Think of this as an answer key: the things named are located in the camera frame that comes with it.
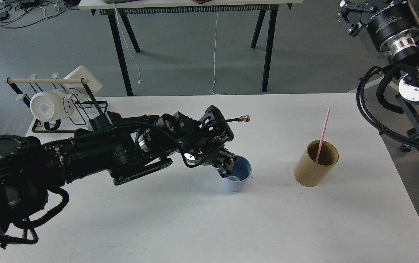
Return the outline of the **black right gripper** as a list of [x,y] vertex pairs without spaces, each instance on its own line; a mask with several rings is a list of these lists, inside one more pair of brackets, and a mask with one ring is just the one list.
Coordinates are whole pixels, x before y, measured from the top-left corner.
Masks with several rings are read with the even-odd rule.
[[419,35],[419,18],[408,0],[342,0],[336,19],[352,37],[366,28],[378,52],[390,50],[386,42],[401,32]]

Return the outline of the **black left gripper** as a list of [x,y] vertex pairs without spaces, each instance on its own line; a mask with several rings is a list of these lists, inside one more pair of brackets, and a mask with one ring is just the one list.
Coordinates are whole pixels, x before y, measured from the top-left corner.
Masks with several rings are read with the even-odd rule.
[[181,112],[177,120],[177,142],[187,162],[193,166],[213,166],[221,178],[227,178],[237,164],[238,157],[224,144],[234,139],[234,133],[221,111],[214,105],[208,106],[203,117],[195,120]]

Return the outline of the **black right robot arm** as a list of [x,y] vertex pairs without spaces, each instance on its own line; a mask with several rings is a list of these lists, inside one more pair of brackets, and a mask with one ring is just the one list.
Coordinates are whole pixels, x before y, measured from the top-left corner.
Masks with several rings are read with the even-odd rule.
[[[408,0],[366,0],[353,3],[343,0],[336,19],[345,33],[355,36],[366,28],[378,52],[390,54],[390,65],[373,66],[360,80],[356,90],[356,103],[363,118],[384,134],[403,146],[419,151],[419,18]],[[366,106],[364,91],[366,82],[381,73],[376,98],[389,111],[405,114],[412,124],[407,135],[401,135],[378,121]]]

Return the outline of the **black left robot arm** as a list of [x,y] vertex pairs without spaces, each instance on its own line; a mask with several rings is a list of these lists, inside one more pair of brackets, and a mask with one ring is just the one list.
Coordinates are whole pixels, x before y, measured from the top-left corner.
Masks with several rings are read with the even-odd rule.
[[215,106],[199,120],[181,112],[123,118],[107,111],[90,121],[92,130],[77,129],[68,139],[43,144],[0,135],[0,246],[37,243],[35,228],[69,202],[63,185],[101,171],[118,186],[169,167],[179,153],[188,168],[232,175],[237,158],[224,146],[234,138],[230,121]]

